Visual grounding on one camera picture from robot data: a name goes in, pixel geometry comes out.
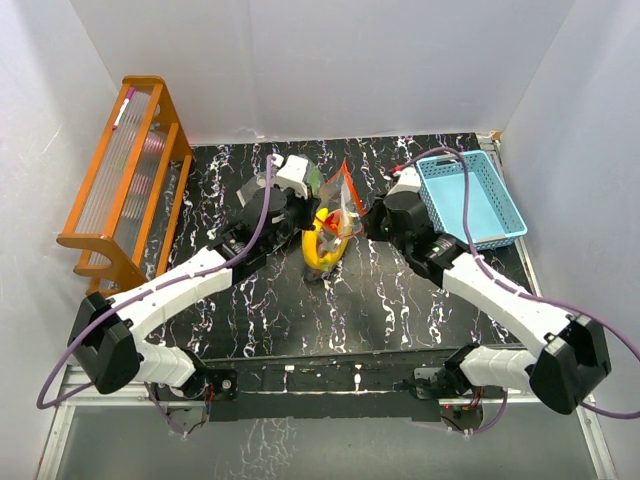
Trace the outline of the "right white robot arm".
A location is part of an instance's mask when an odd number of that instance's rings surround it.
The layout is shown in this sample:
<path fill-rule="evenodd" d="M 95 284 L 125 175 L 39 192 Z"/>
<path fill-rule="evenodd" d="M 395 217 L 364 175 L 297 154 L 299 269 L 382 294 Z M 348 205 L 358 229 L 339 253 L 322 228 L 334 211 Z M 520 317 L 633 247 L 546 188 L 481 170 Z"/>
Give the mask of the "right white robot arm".
<path fill-rule="evenodd" d="M 465 243 L 436 233 L 417 193 L 377 198 L 362 224 L 368 239 L 393 245 L 415 274 L 473 304 L 522 345 L 518 350 L 466 345 L 421 381 L 422 388 L 460 397 L 479 387 L 517 389 L 568 415 L 609 375 L 601 325 L 584 314 L 530 299 Z"/>

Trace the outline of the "yellow fake banana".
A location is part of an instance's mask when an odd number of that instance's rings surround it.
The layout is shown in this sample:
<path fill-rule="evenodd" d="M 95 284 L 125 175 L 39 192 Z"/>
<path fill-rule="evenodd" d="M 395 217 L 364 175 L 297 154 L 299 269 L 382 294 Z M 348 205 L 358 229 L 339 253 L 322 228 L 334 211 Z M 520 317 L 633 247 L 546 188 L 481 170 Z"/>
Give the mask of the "yellow fake banana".
<path fill-rule="evenodd" d="M 302 253 L 305 264 L 315 274 L 331 272 L 342 258 L 348 239 L 338 235 L 343 226 L 339 209 L 317 211 L 313 231 L 303 231 Z"/>

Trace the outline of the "light blue plastic basket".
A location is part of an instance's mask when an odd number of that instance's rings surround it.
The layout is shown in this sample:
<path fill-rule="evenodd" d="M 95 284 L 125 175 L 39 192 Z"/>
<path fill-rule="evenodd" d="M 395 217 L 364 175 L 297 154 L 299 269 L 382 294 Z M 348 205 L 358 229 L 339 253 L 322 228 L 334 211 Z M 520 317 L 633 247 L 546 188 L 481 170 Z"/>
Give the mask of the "light blue plastic basket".
<path fill-rule="evenodd" d="M 515 202 L 486 152 L 465 152 L 464 165 L 453 155 L 416 162 L 420 197 L 438 232 L 467 240 L 477 250 L 506 247 L 528 232 Z"/>

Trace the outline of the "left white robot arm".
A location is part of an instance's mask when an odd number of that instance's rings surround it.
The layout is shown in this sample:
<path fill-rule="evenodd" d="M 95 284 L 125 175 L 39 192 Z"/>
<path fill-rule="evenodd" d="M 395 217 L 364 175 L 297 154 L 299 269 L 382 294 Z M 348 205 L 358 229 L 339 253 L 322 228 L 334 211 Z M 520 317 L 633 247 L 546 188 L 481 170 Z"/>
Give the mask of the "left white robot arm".
<path fill-rule="evenodd" d="M 68 345 L 103 395 L 132 381 L 163 384 L 186 399 L 200 396 L 207 368 L 184 348 L 152 344 L 150 333 L 178 313 L 244 281 L 269 255 L 313 225 L 319 198 L 292 188 L 259 190 L 209 245 L 164 274 L 110 298 L 99 292 L 79 306 Z"/>

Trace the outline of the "clear zip bag red slider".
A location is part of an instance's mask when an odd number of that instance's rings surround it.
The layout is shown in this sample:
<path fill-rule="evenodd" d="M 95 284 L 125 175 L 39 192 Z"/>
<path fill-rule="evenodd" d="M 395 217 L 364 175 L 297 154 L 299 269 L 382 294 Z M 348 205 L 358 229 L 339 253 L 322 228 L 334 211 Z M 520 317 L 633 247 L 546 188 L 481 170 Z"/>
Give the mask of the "clear zip bag red slider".
<path fill-rule="evenodd" d="M 342 259 L 349 240 L 363 231 L 364 207 L 356 192 L 347 160 L 319 189 L 320 205 L 313 229 L 302 234 L 305 263 L 303 279 L 316 282 L 326 278 Z"/>

